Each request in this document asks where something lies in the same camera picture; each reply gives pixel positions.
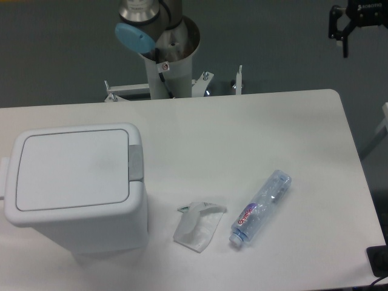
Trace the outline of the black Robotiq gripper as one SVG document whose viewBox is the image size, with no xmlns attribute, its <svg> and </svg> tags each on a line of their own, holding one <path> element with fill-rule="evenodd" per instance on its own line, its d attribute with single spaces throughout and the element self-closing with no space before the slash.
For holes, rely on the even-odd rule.
<svg viewBox="0 0 388 291">
<path fill-rule="evenodd" d="M 350 21 L 340 30 L 338 20 L 346 15 Z M 347 8 L 333 5 L 329 12 L 328 37 L 342 43 L 343 57 L 349 56 L 348 37 L 355 27 L 387 27 L 387 0 L 349 0 Z"/>
</svg>

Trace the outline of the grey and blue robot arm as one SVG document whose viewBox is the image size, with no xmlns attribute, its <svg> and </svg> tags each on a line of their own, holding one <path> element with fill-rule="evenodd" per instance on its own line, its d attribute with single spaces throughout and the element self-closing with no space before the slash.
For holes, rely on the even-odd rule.
<svg viewBox="0 0 388 291">
<path fill-rule="evenodd" d="M 181 1 L 121 1 L 118 13 L 117 39 L 141 55 L 155 52 L 162 36 L 184 22 Z M 387 27 L 387 1 L 348 1 L 346 7 L 331 7 L 328 38 L 342 43 L 347 58 L 348 37 L 355 28 L 381 25 Z"/>
</svg>

